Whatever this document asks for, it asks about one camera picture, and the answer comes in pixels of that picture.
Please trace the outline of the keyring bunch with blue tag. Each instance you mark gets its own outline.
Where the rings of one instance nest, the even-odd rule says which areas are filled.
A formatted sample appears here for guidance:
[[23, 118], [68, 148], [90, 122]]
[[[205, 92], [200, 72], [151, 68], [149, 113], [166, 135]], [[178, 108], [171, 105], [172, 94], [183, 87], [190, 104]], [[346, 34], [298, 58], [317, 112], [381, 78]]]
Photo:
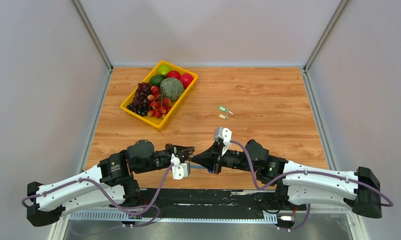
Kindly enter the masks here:
[[213, 174], [213, 173], [214, 173], [213, 170], [208, 169], [208, 168], [206, 168], [206, 167], [204, 167], [204, 166], [202, 166], [202, 165], [200, 165], [200, 164], [194, 163], [192, 157], [189, 157], [188, 160], [189, 160], [189, 163], [190, 163], [190, 167], [191, 167], [192, 169], [207, 170], [210, 174]]

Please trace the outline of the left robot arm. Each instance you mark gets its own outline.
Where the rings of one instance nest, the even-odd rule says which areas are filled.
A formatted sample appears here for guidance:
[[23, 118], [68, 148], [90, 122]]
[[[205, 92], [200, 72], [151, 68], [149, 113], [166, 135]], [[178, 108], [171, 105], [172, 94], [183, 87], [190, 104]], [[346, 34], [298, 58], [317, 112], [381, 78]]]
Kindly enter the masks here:
[[152, 142], [143, 139], [62, 181], [31, 182], [21, 201], [26, 218], [34, 227], [43, 227], [74, 212], [101, 206], [145, 213], [153, 204], [142, 197], [134, 175], [165, 169], [172, 172], [173, 179], [181, 180], [190, 175], [189, 159], [194, 152], [193, 146], [169, 143], [164, 150], [155, 150]]

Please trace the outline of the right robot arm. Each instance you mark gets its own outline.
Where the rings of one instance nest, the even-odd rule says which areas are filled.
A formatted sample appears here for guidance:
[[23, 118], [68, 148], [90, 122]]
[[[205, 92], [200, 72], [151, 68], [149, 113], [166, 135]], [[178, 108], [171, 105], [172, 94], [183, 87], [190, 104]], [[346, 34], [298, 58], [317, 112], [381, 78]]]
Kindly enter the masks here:
[[192, 161], [214, 174], [222, 168], [253, 172], [255, 184], [275, 186], [274, 202], [281, 209], [290, 205], [334, 205], [366, 218], [382, 218], [380, 181], [367, 167], [360, 166], [356, 171], [310, 167], [271, 155], [254, 139], [242, 151], [224, 150], [224, 143], [215, 141]]

